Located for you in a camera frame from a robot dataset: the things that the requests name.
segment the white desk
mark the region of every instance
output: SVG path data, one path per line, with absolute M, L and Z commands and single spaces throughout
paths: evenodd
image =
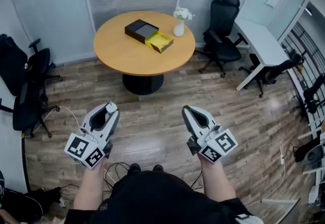
M 238 85 L 236 90 L 240 91 L 265 66 L 279 65 L 287 60 L 288 56 L 266 27 L 240 18 L 235 20 L 235 25 L 260 61 L 255 70 Z

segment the cable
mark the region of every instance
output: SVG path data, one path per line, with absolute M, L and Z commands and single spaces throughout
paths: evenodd
M 78 119 L 76 118 L 76 116 L 75 116 L 75 114 L 74 113 L 72 113 L 72 111 L 69 109 L 69 108 L 67 108 L 67 107 L 65 107 L 65 106 L 62 106 L 62 107 L 60 107 L 60 108 L 65 108 L 65 109 L 67 109 L 72 115 L 73 115 L 73 117 L 75 118 L 75 120 L 76 120 L 76 122 L 77 122 L 77 125 L 78 125 L 78 128 L 80 128 L 80 125 L 79 125 L 79 122 L 78 122 Z M 56 110 L 55 108 L 53 108 L 51 111 L 50 111 L 50 113 L 48 113 L 47 115 L 46 115 L 46 117 L 44 117 L 44 119 L 43 119 L 43 122 L 46 120 L 46 118 L 53 112 L 53 110 Z M 36 130 L 34 130 L 33 131 L 33 134 L 41 127 L 41 125 L 42 124 L 40 124 L 37 128 L 36 128 Z
M 70 184 L 68 184 L 68 185 L 65 185 L 65 186 L 63 186 L 63 187 L 61 187 L 61 189 L 63 189 L 63 188 L 65 188 L 65 187 L 68 187 L 68 186 L 75 186 L 75 187 L 78 187 L 78 188 L 80 188 L 79 186 L 77 186 L 77 185 L 75 185 L 75 184 L 72 184 L 72 183 L 70 183 Z
M 106 172 L 106 174 L 108 174 L 108 176 L 112 179 L 112 181 L 114 182 L 114 183 L 116 183 L 116 181 L 114 181 L 114 179 L 112 178 L 112 176 L 109 174 L 109 172 L 108 171 L 106 171 L 106 169 L 104 168 L 104 170 L 105 170 L 105 172 Z
M 199 185 L 199 186 L 197 186 L 197 187 L 193 187 L 192 189 L 193 189 L 193 190 L 196 190 L 196 189 L 203 189 L 203 185 Z
M 18 192 L 14 191 L 14 190 L 9 190 L 9 189 L 1 189 L 1 190 L 3 190 L 3 191 L 9 191 L 9 192 L 11 192 L 11 193 L 15 193 L 15 194 L 19 194 Z M 44 211 L 43 211 L 43 208 L 42 208 L 41 204 L 40 204 L 37 200 L 35 200 L 34 198 L 31 198 L 31 197 L 29 197 L 29 196 L 26 196 L 25 194 L 23 194 L 23 196 L 25 196 L 26 198 L 29 198 L 29 199 L 31 199 L 31 200 L 33 200 L 33 201 L 36 201 L 36 202 L 38 203 L 38 205 L 40 206 L 41 211 L 42 211 L 42 217 L 41 217 L 41 220 L 40 220 L 40 222 L 39 222 L 39 224 L 40 224 L 40 223 L 42 222 L 42 220 L 43 220 L 43 215 L 44 215 Z
M 104 180 L 105 180 L 105 182 L 106 182 L 106 185 L 108 186 L 108 185 L 110 185 L 112 188 L 113 188 L 113 186 L 107 181 L 107 175 L 109 175 L 109 177 L 113 180 L 113 182 L 114 183 L 116 183 L 116 181 L 112 178 L 112 176 L 109 174 L 109 170 L 111 169 L 111 167 L 113 167 L 115 165 L 115 172 L 116 172 L 116 175 L 117 175 L 117 177 L 118 177 L 118 179 L 120 180 L 121 178 L 120 178 L 120 176 L 118 175 L 118 172 L 117 172 L 117 166 L 118 165 L 121 165 L 121 166 L 123 166 L 127 171 L 128 171 L 128 169 L 130 169 L 130 165 L 128 165 L 127 163 L 124 163 L 124 162 L 120 162 L 120 163 L 114 163 L 114 164 L 112 164 L 112 165 L 110 165 L 109 166 L 109 168 L 106 170 L 106 169 L 104 169 L 105 171 L 106 171 L 106 174 L 105 174 L 105 178 L 104 178 Z
M 251 206 L 251 205 L 253 205 L 253 204 L 255 204 L 255 203 L 258 203 L 258 202 L 262 202 L 262 200 L 264 200 L 264 199 L 266 199 L 267 197 L 269 197 L 269 196 L 271 196 L 281 185 L 282 185 L 282 183 L 283 183 L 283 181 L 284 181 L 284 178 L 285 178 L 285 162 L 284 162 L 284 158 L 285 157 L 283 157 L 283 153 L 282 153 L 282 150 L 283 150 L 283 143 L 282 142 L 280 142 L 279 143 L 279 149 L 280 149 L 280 156 L 281 156 L 281 162 L 282 162 L 282 160 L 283 160 L 283 177 L 282 177 L 282 181 L 281 181 L 281 183 L 279 184 L 279 186 L 277 186 L 269 195 L 267 195 L 267 196 L 265 196 L 265 197 L 263 197 L 262 199 L 260 199 L 260 200 L 258 200 L 258 201 L 256 201 L 256 202 L 253 202 L 253 203 L 251 203 L 251 204 L 249 204 L 248 206 L 246 206 L 246 208 L 248 208 L 249 206 Z
M 198 178 L 197 178 L 197 179 L 194 181 L 194 183 L 191 185 L 190 188 L 193 187 L 193 185 L 198 181 L 198 179 L 201 177 L 201 175 L 202 175 L 202 171 L 201 171 L 200 175 L 198 176 Z

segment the black box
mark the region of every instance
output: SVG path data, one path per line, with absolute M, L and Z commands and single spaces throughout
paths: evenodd
M 158 27 L 139 19 L 125 27 L 125 34 L 146 44 L 146 38 L 155 34 L 158 30 Z

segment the white flower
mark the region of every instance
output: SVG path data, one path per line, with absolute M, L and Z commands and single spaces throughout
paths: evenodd
M 177 8 L 177 10 L 174 12 L 174 17 L 179 19 L 188 19 L 192 20 L 194 15 L 191 14 L 191 12 L 187 8 Z

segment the chair armrest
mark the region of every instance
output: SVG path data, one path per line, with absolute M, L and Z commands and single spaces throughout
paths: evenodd
M 40 41 L 41 41 L 41 39 L 38 38 L 37 40 L 33 41 L 28 47 L 31 48 L 34 45 L 36 45 L 37 43 L 39 43 Z
M 9 112 L 9 113 L 14 113 L 13 109 L 1 105 L 1 102 L 2 102 L 2 99 L 0 99 L 0 110 L 6 111 L 6 112 Z
M 38 50 L 37 50 L 36 44 L 39 43 L 40 41 L 41 41 L 41 39 L 38 38 L 37 40 L 33 41 L 28 47 L 29 48 L 32 47 L 34 49 L 34 52 L 37 53 Z
M 220 39 L 220 37 L 215 33 L 215 31 L 213 30 L 209 30 L 209 34 L 212 36 L 212 38 L 218 42 L 218 43 L 221 43 L 222 40 Z
M 27 89 L 28 89 L 28 82 L 25 82 L 23 85 L 22 85 L 22 88 L 21 88 L 21 93 L 20 93 L 20 100 L 19 100 L 19 104 L 23 104 L 25 102 L 25 99 L 26 99 L 26 94 L 27 94 Z
M 32 69 L 33 69 L 32 66 L 28 66 L 28 67 L 25 69 L 25 71 L 26 71 L 26 72 L 30 72 Z
M 239 36 L 239 38 L 238 38 L 237 41 L 234 42 L 235 46 L 237 46 L 241 42 L 244 42 L 245 44 L 248 44 L 248 42 L 246 41 L 246 39 L 243 37 L 243 35 L 241 33 L 237 33 L 237 35 Z

